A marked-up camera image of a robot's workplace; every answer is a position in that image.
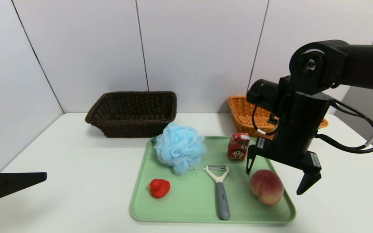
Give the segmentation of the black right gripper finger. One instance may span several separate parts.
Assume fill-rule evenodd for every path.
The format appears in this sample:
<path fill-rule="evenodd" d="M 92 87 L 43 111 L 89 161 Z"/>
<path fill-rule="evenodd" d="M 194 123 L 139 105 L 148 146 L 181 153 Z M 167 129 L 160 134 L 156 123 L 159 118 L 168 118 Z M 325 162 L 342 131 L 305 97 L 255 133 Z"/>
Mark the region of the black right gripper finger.
<path fill-rule="evenodd" d="M 247 149 L 247 165 L 246 165 L 246 174 L 250 175 L 250 171 L 253 167 L 254 161 L 256 158 L 256 146 L 250 145 Z"/>
<path fill-rule="evenodd" d="M 304 171 L 304 175 L 302 177 L 302 180 L 299 184 L 299 187 L 296 190 L 297 195 L 304 194 L 308 189 L 310 189 L 316 182 L 318 182 L 321 179 L 321 173 L 311 173 Z"/>

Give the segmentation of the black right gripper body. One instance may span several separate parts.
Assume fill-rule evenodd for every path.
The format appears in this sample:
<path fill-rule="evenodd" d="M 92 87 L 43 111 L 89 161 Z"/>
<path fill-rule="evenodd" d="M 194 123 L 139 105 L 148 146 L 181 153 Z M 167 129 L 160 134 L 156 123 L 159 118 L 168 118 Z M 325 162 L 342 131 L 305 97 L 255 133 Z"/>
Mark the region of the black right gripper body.
<path fill-rule="evenodd" d="M 272 139 L 257 137 L 254 144 L 256 156 L 259 155 L 301 171 L 318 173 L 322 169 L 319 159 L 314 152 L 308 150 L 314 136 L 313 131 L 279 129 Z"/>

